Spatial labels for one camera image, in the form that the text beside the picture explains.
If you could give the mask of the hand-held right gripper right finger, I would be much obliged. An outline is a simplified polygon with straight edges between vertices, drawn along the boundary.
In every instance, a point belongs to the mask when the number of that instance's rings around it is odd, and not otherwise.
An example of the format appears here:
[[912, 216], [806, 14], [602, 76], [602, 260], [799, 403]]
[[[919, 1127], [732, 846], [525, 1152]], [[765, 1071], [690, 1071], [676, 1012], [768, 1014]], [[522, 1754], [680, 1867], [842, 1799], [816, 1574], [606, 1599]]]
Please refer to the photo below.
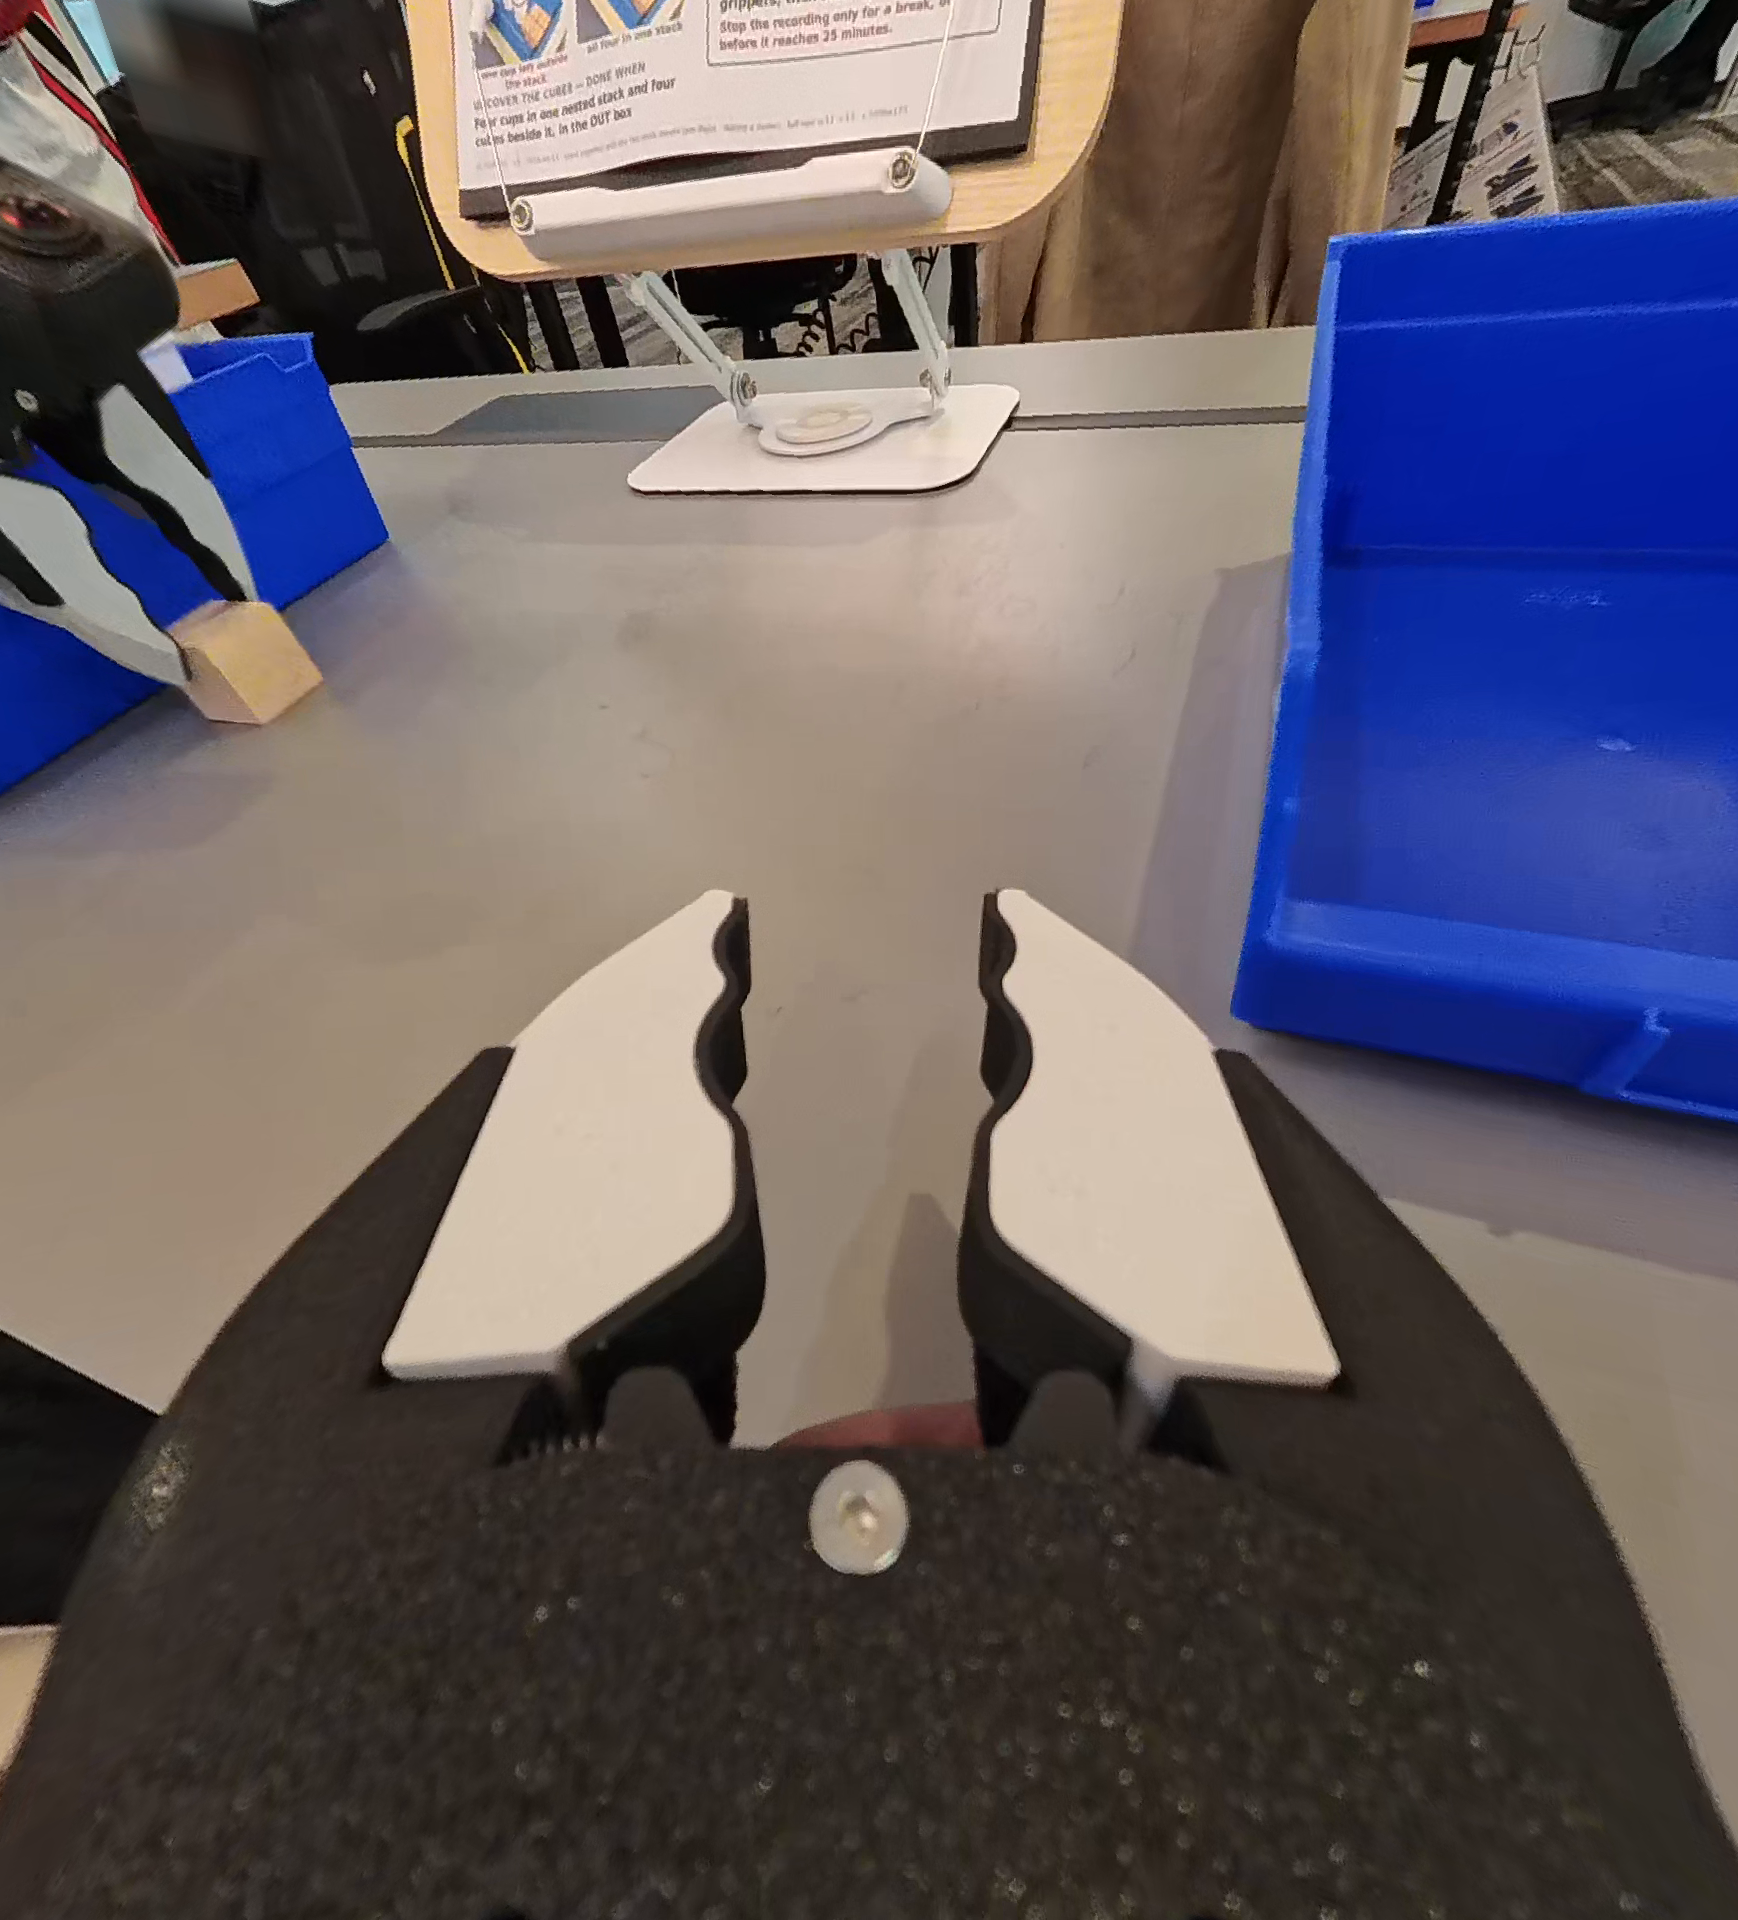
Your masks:
[[983, 898], [959, 1314], [988, 1449], [1240, 1453], [1342, 1359], [1217, 1050], [1024, 889]]

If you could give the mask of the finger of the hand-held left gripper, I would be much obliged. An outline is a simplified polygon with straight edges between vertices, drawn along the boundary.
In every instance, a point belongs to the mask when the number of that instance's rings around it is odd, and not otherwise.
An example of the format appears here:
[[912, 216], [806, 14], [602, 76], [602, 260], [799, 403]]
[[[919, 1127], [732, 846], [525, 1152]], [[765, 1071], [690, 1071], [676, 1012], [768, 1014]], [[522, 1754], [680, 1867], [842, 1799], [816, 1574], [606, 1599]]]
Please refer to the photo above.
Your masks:
[[105, 485], [130, 497], [210, 589], [239, 603], [261, 597], [210, 467], [143, 356], [96, 398], [96, 441], [112, 470]]
[[80, 639], [118, 668], [186, 687], [179, 644], [144, 611], [137, 589], [120, 580], [96, 551], [89, 524], [61, 491], [0, 475], [0, 535], [13, 556], [54, 592], [22, 589], [0, 570], [0, 604]]

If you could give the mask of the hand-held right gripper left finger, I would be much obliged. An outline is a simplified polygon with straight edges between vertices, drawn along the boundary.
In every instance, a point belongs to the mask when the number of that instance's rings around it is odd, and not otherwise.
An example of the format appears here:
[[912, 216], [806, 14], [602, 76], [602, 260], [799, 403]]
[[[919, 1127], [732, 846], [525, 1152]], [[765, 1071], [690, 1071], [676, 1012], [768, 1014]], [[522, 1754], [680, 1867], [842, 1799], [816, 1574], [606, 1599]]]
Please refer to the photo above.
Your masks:
[[707, 892], [516, 1035], [383, 1347], [398, 1381], [546, 1380], [577, 1431], [617, 1381], [686, 1380], [715, 1437], [761, 1320], [742, 1010], [749, 904]]

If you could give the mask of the blue plastic bin with cubes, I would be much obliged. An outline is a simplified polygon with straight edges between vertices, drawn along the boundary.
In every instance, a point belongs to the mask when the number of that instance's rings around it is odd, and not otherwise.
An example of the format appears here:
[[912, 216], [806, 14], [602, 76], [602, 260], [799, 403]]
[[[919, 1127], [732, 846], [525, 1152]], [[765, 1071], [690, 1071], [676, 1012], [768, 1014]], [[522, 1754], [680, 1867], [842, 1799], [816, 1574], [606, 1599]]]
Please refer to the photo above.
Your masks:
[[[279, 609], [386, 540], [308, 334], [184, 344], [175, 407], [207, 458], [258, 597]], [[163, 685], [0, 604], [0, 794]]]

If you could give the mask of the wooden cube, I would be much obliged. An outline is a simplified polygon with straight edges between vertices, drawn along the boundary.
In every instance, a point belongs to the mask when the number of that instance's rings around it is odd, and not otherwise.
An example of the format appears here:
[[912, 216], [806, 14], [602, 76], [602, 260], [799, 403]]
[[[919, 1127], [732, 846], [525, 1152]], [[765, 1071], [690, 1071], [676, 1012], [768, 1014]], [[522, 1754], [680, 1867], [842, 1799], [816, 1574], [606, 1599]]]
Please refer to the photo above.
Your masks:
[[188, 704], [210, 724], [264, 727], [325, 685], [322, 671], [279, 609], [215, 601], [170, 628]]

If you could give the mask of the black office chair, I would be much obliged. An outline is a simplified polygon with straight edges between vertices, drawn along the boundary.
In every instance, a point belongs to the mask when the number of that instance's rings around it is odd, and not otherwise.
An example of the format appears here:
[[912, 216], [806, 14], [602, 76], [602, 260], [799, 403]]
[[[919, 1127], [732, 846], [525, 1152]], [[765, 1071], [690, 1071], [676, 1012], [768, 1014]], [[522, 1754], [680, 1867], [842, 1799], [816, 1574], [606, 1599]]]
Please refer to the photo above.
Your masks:
[[425, 186], [404, 9], [254, 5], [261, 210], [285, 329], [331, 387], [533, 368], [516, 296], [490, 296]]

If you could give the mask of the printed instruction sheet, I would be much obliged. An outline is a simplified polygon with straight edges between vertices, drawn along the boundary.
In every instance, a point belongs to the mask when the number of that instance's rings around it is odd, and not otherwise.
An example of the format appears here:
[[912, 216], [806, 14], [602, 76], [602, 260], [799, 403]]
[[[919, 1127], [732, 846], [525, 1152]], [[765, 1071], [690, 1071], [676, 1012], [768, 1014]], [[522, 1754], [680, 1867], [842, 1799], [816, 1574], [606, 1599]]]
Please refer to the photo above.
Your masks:
[[458, 180], [560, 186], [697, 158], [1025, 149], [1029, 2], [452, 5]]

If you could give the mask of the tan cloth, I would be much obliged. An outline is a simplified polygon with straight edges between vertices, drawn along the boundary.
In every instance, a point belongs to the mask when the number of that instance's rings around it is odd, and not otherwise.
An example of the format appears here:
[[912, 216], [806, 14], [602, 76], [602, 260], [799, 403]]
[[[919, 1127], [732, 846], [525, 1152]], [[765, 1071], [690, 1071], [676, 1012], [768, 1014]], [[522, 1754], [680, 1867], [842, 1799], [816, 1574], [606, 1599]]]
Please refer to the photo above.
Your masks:
[[985, 344], [1313, 323], [1328, 245], [1381, 227], [1409, 2], [1130, 2], [1065, 193], [985, 247]]

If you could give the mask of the leaning printed sign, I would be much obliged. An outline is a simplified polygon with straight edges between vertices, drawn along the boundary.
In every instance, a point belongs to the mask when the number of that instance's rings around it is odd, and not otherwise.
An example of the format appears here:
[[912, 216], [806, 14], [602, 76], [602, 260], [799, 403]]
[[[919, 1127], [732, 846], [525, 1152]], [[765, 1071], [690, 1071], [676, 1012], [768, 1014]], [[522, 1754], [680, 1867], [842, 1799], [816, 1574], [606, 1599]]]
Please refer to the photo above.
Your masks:
[[[1383, 231], [1428, 224], [1453, 150], [1455, 126], [1437, 128], [1396, 161], [1383, 209]], [[1560, 212], [1553, 150], [1544, 93], [1533, 67], [1497, 81], [1483, 103], [1449, 223], [1507, 220]]]

